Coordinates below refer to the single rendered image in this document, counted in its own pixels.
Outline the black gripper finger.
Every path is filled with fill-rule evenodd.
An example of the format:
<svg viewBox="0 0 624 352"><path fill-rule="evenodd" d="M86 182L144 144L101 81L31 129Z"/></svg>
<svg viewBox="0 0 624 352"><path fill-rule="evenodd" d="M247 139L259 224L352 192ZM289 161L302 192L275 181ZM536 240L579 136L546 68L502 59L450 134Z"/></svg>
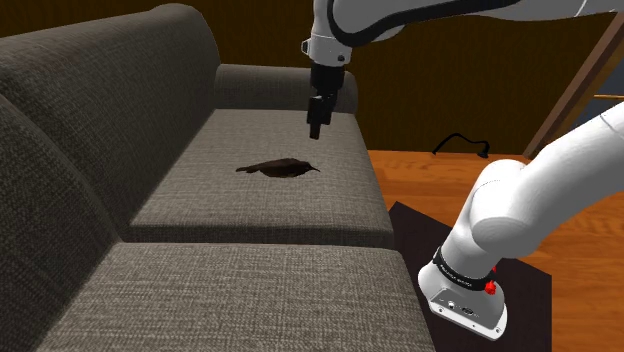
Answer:
<svg viewBox="0 0 624 352"><path fill-rule="evenodd" d="M308 112L306 122L309 125L311 139L318 140L322 125L331 123L331 116L336 105L337 95L316 95L308 100Z"/></svg>

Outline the dark brown bird figure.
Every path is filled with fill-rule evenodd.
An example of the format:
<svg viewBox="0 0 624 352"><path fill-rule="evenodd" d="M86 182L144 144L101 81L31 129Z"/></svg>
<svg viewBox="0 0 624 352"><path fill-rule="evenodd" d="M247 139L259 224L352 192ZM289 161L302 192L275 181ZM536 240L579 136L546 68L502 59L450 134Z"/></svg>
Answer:
<svg viewBox="0 0 624 352"><path fill-rule="evenodd" d="M265 176L275 178L294 178L315 170L307 161L301 161L295 158L282 158L254 164L245 167L239 167L236 172L255 173L261 172Z"/></svg>

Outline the grey fabric sofa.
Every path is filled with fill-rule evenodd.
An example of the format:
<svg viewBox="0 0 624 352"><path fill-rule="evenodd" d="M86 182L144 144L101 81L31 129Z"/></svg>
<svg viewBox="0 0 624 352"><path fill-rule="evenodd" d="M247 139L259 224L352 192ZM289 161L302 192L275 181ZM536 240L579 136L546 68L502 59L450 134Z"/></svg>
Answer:
<svg viewBox="0 0 624 352"><path fill-rule="evenodd" d="M0 352L436 352L356 80L314 140L309 75L184 4L0 38Z"/></svg>

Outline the brown wooden ladder frame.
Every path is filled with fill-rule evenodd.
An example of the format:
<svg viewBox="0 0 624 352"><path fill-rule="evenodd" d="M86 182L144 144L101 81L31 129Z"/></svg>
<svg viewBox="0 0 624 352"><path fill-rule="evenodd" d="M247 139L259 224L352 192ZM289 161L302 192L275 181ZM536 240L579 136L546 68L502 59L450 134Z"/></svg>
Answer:
<svg viewBox="0 0 624 352"><path fill-rule="evenodd" d="M569 130L624 58L624 12L618 12L529 142L523 157L533 159Z"/></svg>

